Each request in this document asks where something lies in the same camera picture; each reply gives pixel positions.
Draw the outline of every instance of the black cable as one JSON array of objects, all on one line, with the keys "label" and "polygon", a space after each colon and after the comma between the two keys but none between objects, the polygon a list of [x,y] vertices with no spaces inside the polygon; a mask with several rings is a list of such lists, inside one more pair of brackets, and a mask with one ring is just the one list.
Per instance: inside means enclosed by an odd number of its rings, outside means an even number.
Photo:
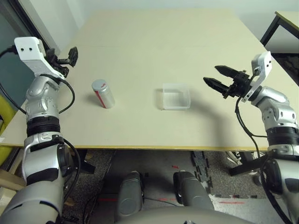
[{"label": "black cable", "polygon": [[62,83],[64,83],[70,89],[70,91],[72,93],[72,100],[71,100],[70,104],[66,108],[64,108],[61,111],[59,111],[59,113],[62,113],[64,111],[66,111],[67,109],[69,109],[73,105],[73,103],[75,102],[75,92],[74,92],[72,86],[67,81],[65,81],[63,79],[60,79],[60,81]]},{"label": "black cable", "polygon": [[[2,51],[0,53],[0,58],[5,55],[8,52],[14,52],[15,53],[16,49],[15,47],[7,48],[6,50]],[[26,114],[26,111],[24,111],[22,108],[20,108],[17,103],[9,96],[9,94],[6,92],[6,90],[3,88],[2,84],[0,83],[0,89],[3,92],[3,94],[6,96],[6,98],[17,108],[19,109],[23,114]]]},{"label": "black cable", "polygon": [[65,202],[66,199],[70,196],[71,191],[75,187],[76,182],[78,181],[79,174],[80,174],[80,169],[81,169],[81,160],[80,160],[80,156],[79,156],[79,153],[76,150],[76,148],[68,140],[64,139],[64,142],[73,150],[73,152],[74,152],[74,154],[75,154],[75,156],[78,160],[76,176],[75,176],[75,179],[73,180],[73,182],[71,183],[71,186],[69,187],[69,190],[67,191],[67,193],[64,196],[64,202]]},{"label": "black cable", "polygon": [[87,202],[86,202],[86,204],[85,204],[85,207],[84,207],[84,210],[83,210],[82,224],[85,224],[85,213],[86,213],[87,205],[89,204],[89,202],[90,202],[92,199],[96,198],[96,197],[97,197],[98,195],[100,195],[100,194],[101,194],[101,193],[98,193],[98,194],[92,196],[90,199],[87,200]]},{"label": "black cable", "polygon": [[242,97],[239,97],[236,101],[235,104],[235,113],[237,115],[237,119],[241,125],[241,127],[243,128],[244,132],[248,135],[248,136],[253,136],[253,137],[259,137],[259,138],[267,138],[267,136],[264,135],[256,135],[253,134],[244,124],[242,118],[241,118],[241,114],[240,114],[240,110],[239,110],[239,102],[241,101]]},{"label": "black cable", "polygon": [[147,199],[147,200],[152,200],[152,201],[156,201],[156,202],[164,202],[164,203],[167,203],[167,204],[171,204],[173,206],[177,206],[176,204],[174,203],[171,203],[171,202],[166,202],[166,201],[162,201],[162,200],[158,200],[158,199],[154,199],[154,198],[151,198],[151,197],[143,197],[144,199]]},{"label": "black cable", "polygon": [[[257,152],[257,157],[260,159],[261,156],[260,156],[260,153],[259,153],[259,149],[258,149],[258,146],[257,146],[257,143],[256,141],[254,140],[253,136],[255,137],[259,137],[261,135],[254,135],[250,132],[250,130],[245,126],[242,118],[241,118],[241,114],[240,114],[240,111],[239,111],[239,102],[241,100],[242,97],[239,97],[236,104],[235,104],[235,113],[237,115],[237,119],[241,125],[241,127],[243,128],[243,130],[245,131],[245,133],[250,137],[250,139],[253,141],[255,147],[256,147],[256,152]],[[292,224],[292,222],[290,221],[290,219],[285,215],[285,213],[282,211],[282,209],[280,208],[279,204],[277,203],[275,197],[273,196],[273,194],[269,191],[269,189],[267,188],[266,186],[266,181],[265,181],[265,177],[264,177],[264,174],[263,174],[263,167],[264,165],[266,164],[266,161],[263,163],[263,165],[260,167],[260,173],[261,173],[261,181],[262,181],[262,186],[263,186],[263,189],[266,193],[266,196],[267,198],[269,199],[272,207],[275,209],[275,211],[278,213],[278,215],[280,216],[280,218],[284,221],[284,223],[286,224]]]}]

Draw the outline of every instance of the silver can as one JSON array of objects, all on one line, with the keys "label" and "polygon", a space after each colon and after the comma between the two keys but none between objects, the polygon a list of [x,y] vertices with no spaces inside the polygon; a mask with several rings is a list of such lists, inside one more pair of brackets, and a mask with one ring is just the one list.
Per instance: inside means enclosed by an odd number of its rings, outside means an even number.
[{"label": "silver can", "polygon": [[95,80],[92,84],[92,88],[103,108],[108,109],[115,105],[112,92],[104,79]]}]

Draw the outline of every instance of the beige tabletop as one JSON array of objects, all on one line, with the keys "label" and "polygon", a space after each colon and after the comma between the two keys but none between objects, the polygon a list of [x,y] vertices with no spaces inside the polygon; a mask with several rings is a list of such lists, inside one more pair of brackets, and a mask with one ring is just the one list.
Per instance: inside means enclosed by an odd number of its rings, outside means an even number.
[{"label": "beige tabletop", "polygon": [[275,14],[299,30],[299,12],[277,11]]},{"label": "beige tabletop", "polygon": [[[254,150],[234,110],[237,98],[223,99],[203,77],[226,85],[215,65],[251,73],[251,59],[265,50],[245,25],[226,9],[98,11],[62,52],[77,46],[79,58],[67,81],[76,101],[60,115],[63,136],[78,148],[151,148],[172,150]],[[101,108],[91,84],[105,79],[116,105]],[[161,110],[163,83],[185,83],[191,107]],[[296,113],[299,88],[273,60],[263,83],[283,92]],[[58,106],[71,94],[63,86]],[[244,122],[254,134],[265,134],[261,113],[241,103]],[[18,112],[1,136],[2,145],[21,146],[25,116]],[[266,139],[258,139],[261,149]]]}]

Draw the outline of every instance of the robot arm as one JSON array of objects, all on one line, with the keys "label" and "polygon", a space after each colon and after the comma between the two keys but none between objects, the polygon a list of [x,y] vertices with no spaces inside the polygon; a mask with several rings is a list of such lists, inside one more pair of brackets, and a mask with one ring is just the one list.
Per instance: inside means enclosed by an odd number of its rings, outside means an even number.
[{"label": "robot arm", "polygon": [[243,102],[260,109],[267,132],[268,160],[262,167],[266,175],[265,186],[284,199],[289,215],[294,223],[299,221],[299,129],[296,113],[290,107],[287,97],[267,86],[260,84],[271,70],[271,54],[257,55],[251,62],[253,76],[244,71],[236,71],[227,66],[216,66],[223,75],[231,77],[234,83],[227,87],[213,78],[204,78],[213,89],[227,96],[238,96]]},{"label": "robot arm", "polygon": [[[27,186],[13,197],[0,222],[60,223],[64,182],[73,171],[57,108],[58,91],[68,68],[59,65],[53,50],[45,54],[42,42],[35,37],[20,37],[14,42],[20,59],[35,74],[25,106],[28,137],[24,141],[22,174]],[[77,49],[73,48],[63,63],[74,66],[77,58]]]}]

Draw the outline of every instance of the transparent box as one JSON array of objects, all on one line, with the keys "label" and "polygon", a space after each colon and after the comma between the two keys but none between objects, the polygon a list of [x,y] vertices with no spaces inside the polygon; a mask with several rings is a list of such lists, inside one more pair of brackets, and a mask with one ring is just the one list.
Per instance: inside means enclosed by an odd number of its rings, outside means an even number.
[{"label": "transparent box", "polygon": [[183,83],[163,84],[164,110],[186,110],[190,108],[191,99],[189,88]]}]

